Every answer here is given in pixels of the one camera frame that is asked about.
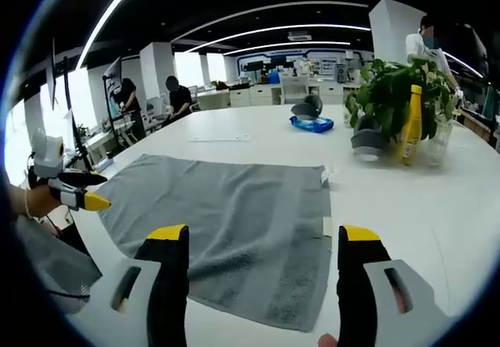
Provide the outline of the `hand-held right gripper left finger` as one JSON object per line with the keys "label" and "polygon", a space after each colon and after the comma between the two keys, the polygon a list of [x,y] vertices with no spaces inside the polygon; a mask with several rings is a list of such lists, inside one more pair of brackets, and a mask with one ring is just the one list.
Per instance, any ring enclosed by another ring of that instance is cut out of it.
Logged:
{"label": "hand-held right gripper left finger", "polygon": [[103,274],[68,319],[92,346],[185,346],[188,267],[188,226],[161,227]]}

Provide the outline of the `person's left hand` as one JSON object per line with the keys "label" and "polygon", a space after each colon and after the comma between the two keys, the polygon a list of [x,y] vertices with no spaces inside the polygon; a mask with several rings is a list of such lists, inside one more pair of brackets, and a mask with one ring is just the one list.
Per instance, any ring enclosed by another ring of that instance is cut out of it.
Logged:
{"label": "person's left hand", "polygon": [[28,216],[42,218],[60,207],[62,203],[53,197],[46,184],[25,192],[25,210]]}

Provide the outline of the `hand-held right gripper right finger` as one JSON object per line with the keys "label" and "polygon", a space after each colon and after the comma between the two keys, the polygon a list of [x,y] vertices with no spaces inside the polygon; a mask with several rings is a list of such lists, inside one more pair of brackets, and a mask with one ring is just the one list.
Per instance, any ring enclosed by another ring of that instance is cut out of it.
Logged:
{"label": "hand-held right gripper right finger", "polygon": [[434,290],[373,231],[338,232],[340,346],[431,346],[452,325]]}

